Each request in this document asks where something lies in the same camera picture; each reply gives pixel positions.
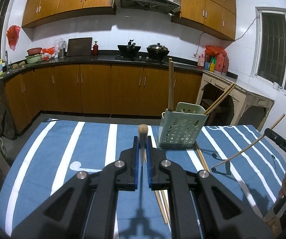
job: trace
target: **blue striped tablecloth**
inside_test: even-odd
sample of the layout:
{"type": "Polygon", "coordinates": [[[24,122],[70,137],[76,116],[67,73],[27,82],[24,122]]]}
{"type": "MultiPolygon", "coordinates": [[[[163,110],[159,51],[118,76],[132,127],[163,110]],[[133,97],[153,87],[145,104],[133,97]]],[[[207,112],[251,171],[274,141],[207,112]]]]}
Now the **blue striped tablecloth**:
{"type": "MultiPolygon", "coordinates": [[[[78,169],[99,171],[115,161],[121,151],[131,148],[138,126],[86,123],[66,120],[42,122],[29,138],[3,184],[0,193],[0,227],[12,229],[51,194],[69,180],[78,169]]],[[[158,126],[149,126],[153,146],[158,126]]],[[[211,168],[245,148],[260,133],[248,126],[203,127],[197,142],[211,168]]],[[[167,159],[185,170],[197,172],[202,165],[193,149],[167,150],[167,159]]],[[[275,202],[286,163],[266,139],[231,161],[221,165],[218,178],[230,191],[262,217],[275,202]]],[[[171,238],[164,224],[155,194],[148,188],[146,165],[143,176],[142,209],[139,191],[120,191],[116,210],[115,237],[171,238]]]]}

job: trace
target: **black countertop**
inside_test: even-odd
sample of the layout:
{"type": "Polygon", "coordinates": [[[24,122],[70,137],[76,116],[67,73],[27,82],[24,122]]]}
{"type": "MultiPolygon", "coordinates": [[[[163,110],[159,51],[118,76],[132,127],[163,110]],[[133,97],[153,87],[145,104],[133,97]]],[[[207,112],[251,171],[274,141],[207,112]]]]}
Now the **black countertop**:
{"type": "MultiPolygon", "coordinates": [[[[45,67],[45,66],[55,66],[64,64],[122,64],[129,66],[150,66],[155,68],[168,68],[168,62],[155,62],[155,61],[140,61],[131,59],[116,59],[115,55],[98,55],[98,56],[80,56],[80,57],[63,57],[55,58],[49,61],[40,61],[35,64],[25,65],[21,68],[11,70],[0,76],[0,81],[5,81],[13,76],[23,73],[32,68],[45,67]]],[[[172,57],[174,61],[174,69],[184,70],[189,72],[202,73],[202,69],[197,68],[195,64],[197,62],[192,60],[181,59],[177,57],[172,57]]]]}

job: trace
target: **metal pivot bolt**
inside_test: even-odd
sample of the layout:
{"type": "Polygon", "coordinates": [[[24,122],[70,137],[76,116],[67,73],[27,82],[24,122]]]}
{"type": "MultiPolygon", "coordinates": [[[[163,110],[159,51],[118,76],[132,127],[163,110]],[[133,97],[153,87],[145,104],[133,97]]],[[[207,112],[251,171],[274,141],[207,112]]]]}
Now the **metal pivot bolt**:
{"type": "Polygon", "coordinates": [[[86,176],[87,176],[87,172],[85,171],[78,172],[76,175],[76,177],[78,177],[79,179],[84,179],[86,176]]]}
{"type": "Polygon", "coordinates": [[[209,172],[206,170],[201,170],[199,172],[199,176],[201,176],[202,178],[207,178],[209,176],[209,172]]]}
{"type": "Polygon", "coordinates": [[[117,168],[121,168],[125,165],[125,163],[121,160],[118,160],[114,163],[114,165],[117,167],[117,168]]]}
{"type": "Polygon", "coordinates": [[[163,160],[161,161],[161,165],[164,166],[164,167],[169,167],[171,166],[171,161],[170,160],[163,160]]]}

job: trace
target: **floor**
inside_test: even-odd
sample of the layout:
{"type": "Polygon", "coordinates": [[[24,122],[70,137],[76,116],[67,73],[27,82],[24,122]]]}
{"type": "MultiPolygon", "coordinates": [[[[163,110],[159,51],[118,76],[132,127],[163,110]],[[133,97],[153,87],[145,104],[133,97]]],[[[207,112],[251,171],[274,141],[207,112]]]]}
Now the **floor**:
{"type": "Polygon", "coordinates": [[[46,119],[59,119],[59,120],[72,120],[72,121],[84,121],[84,122],[97,122],[97,123],[114,123],[114,124],[127,124],[127,125],[159,125],[159,119],[123,119],[123,118],[100,118],[100,117],[77,117],[77,116],[69,116],[69,115],[55,115],[55,114],[43,114],[41,113],[35,121],[31,124],[31,126],[22,134],[17,137],[15,140],[10,140],[5,137],[1,137],[3,141],[3,145],[7,150],[7,162],[9,165],[12,165],[17,155],[20,153],[21,149],[28,141],[32,133],[36,130],[36,128],[40,125],[40,123],[46,119]]]}

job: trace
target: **range hood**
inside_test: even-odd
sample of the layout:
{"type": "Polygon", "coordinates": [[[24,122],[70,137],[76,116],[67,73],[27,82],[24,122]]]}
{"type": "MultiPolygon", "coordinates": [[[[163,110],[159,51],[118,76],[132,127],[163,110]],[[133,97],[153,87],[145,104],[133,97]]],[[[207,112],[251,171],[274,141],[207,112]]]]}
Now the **range hood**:
{"type": "Polygon", "coordinates": [[[142,9],[161,13],[176,13],[180,5],[170,0],[114,0],[115,5],[121,8],[142,9]]]}

